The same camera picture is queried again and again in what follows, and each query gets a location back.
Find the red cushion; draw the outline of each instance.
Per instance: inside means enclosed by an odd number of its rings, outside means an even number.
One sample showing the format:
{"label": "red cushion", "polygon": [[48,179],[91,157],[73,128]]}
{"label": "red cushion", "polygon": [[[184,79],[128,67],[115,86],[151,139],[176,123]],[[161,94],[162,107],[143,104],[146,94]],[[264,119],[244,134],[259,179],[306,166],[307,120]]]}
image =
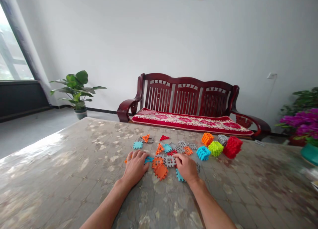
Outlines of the red cushion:
{"label": "red cushion", "polygon": [[158,112],[143,108],[140,112],[132,117],[132,121],[157,126],[168,126],[183,130],[211,132],[216,134],[241,136],[250,136],[254,134],[253,131],[240,126],[228,116],[206,117],[184,115]]}

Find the bench backrest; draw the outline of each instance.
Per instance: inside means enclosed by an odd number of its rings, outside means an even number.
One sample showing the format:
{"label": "bench backrest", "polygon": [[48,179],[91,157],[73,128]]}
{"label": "bench backrest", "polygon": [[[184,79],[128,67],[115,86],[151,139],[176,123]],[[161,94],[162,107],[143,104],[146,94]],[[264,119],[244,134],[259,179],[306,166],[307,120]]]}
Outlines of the bench backrest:
{"label": "bench backrest", "polygon": [[203,82],[191,77],[172,78],[162,73],[143,73],[140,76],[140,85],[140,108],[211,117],[229,115],[228,106],[232,105],[239,92],[238,86],[222,81]]}

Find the bench armrest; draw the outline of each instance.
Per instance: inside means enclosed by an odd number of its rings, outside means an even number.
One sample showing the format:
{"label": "bench armrest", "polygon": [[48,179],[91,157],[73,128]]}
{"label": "bench armrest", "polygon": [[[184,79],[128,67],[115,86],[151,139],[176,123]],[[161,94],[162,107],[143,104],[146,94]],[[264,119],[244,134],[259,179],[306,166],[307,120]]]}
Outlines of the bench armrest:
{"label": "bench armrest", "polygon": [[254,133],[253,138],[256,139],[256,140],[260,140],[261,141],[263,138],[265,138],[271,132],[270,126],[265,121],[263,121],[260,118],[257,118],[255,116],[244,115],[242,113],[239,113],[236,110],[236,108],[232,108],[232,110],[230,112],[235,114],[235,115],[239,115],[239,116],[245,117],[245,118],[247,118],[247,119],[249,119],[249,120],[251,120],[252,122],[255,123],[255,125],[257,126],[257,131]]}
{"label": "bench armrest", "polygon": [[138,102],[141,101],[141,97],[135,97],[133,99],[128,99],[123,101],[119,108],[117,109],[117,115],[120,122],[129,122],[129,109],[131,108],[132,114],[135,115],[137,112]]}

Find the glossy table cover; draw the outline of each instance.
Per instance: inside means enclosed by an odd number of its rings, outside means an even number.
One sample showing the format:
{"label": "glossy table cover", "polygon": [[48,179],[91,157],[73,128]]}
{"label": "glossy table cover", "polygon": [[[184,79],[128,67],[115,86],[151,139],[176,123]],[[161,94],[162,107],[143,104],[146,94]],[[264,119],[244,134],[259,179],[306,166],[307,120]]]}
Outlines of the glossy table cover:
{"label": "glossy table cover", "polygon": [[[0,160],[0,228],[79,228],[125,170],[134,141],[150,133],[200,146],[202,133],[85,118]],[[237,228],[316,228],[318,193],[300,148],[244,141],[235,160],[200,161],[200,177]],[[132,189],[113,228],[203,228],[197,203],[174,168],[153,169]]]}

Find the hand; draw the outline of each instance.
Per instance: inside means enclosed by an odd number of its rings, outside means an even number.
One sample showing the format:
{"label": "hand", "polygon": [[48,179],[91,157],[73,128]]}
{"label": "hand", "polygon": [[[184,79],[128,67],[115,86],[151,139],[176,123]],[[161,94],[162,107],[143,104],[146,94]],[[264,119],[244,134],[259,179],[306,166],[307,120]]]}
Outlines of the hand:
{"label": "hand", "polygon": [[196,183],[200,178],[196,169],[196,163],[189,156],[184,154],[175,154],[178,170],[184,180],[190,185]]}
{"label": "hand", "polygon": [[128,154],[126,170],[122,179],[129,185],[129,187],[132,188],[136,185],[148,170],[149,162],[144,165],[147,156],[149,156],[148,153],[140,150],[130,152]]}

